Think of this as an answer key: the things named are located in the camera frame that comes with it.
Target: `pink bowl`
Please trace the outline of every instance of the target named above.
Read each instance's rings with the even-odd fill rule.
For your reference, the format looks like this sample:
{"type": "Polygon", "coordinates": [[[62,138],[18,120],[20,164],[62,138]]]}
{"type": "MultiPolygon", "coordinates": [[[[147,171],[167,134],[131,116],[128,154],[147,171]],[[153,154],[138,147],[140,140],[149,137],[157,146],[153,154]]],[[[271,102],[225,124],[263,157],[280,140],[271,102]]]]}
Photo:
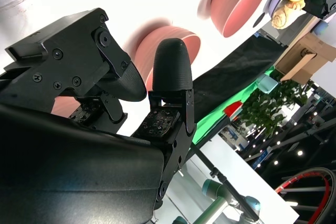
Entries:
{"type": "Polygon", "coordinates": [[[250,19],[262,0],[212,0],[211,19],[226,38],[235,34],[250,19]]]}
{"type": "Polygon", "coordinates": [[[169,38],[179,38],[184,41],[190,63],[195,60],[201,46],[201,40],[196,34],[180,27],[164,26],[148,34],[140,43],[134,59],[134,64],[145,82],[147,90],[152,90],[156,49],[161,41],[169,38]]]}
{"type": "Polygon", "coordinates": [[[52,114],[68,118],[80,106],[73,97],[56,97],[52,114]]]}

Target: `ceiling light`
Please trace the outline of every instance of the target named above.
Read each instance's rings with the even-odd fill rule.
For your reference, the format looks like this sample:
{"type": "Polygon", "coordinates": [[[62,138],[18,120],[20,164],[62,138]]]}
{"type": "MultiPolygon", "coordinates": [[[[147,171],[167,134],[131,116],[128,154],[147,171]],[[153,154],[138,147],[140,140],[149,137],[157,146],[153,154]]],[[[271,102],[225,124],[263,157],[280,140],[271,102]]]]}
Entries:
{"type": "Polygon", "coordinates": [[[298,205],[297,202],[292,202],[292,201],[286,201],[286,203],[287,203],[288,205],[290,205],[291,207],[296,207],[296,206],[298,205]]]}

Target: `white wall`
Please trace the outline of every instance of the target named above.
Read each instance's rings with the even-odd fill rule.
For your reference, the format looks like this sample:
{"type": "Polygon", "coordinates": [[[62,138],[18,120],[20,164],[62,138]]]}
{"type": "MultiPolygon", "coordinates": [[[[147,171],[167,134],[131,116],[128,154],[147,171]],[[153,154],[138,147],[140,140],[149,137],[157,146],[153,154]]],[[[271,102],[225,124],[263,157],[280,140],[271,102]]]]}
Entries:
{"type": "MultiPolygon", "coordinates": [[[[325,43],[336,48],[336,17],[333,17],[328,23],[328,28],[318,37],[325,43]]],[[[322,68],[320,68],[311,78],[321,88],[330,93],[333,97],[336,97],[336,85],[334,80],[336,79],[336,61],[327,62],[322,68]]]]}

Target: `green mat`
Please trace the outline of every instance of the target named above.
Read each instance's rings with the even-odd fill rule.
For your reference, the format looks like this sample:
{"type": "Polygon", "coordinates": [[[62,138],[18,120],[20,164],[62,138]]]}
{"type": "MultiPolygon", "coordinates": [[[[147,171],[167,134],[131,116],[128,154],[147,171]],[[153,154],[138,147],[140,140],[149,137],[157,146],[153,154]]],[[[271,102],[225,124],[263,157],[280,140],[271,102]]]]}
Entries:
{"type": "MultiPolygon", "coordinates": [[[[274,66],[269,68],[265,74],[270,75],[274,71],[274,66]]],[[[197,124],[197,131],[195,133],[195,136],[193,138],[193,143],[197,144],[203,136],[205,136],[214,126],[214,124],[224,115],[224,109],[229,106],[230,104],[241,101],[244,103],[247,98],[252,94],[253,91],[257,89],[257,83],[253,82],[251,83],[247,88],[241,90],[239,93],[235,94],[230,99],[223,102],[220,106],[215,108],[209,115],[204,117],[202,120],[200,120],[197,124]]]]}

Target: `red bowl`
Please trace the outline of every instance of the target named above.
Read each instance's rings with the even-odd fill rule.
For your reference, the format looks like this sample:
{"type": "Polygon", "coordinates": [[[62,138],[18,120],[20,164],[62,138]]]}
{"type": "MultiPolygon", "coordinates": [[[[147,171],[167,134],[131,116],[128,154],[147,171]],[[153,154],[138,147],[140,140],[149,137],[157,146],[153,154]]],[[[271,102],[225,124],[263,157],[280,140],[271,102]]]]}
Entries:
{"type": "Polygon", "coordinates": [[[217,30],[228,38],[251,18],[262,0],[212,0],[211,19],[217,30]]]}
{"type": "Polygon", "coordinates": [[[184,41],[190,63],[195,60],[201,46],[201,40],[196,34],[180,27],[165,26],[148,34],[140,43],[134,59],[134,64],[145,82],[147,90],[152,90],[156,49],[161,41],[169,38],[179,38],[184,41]]]}

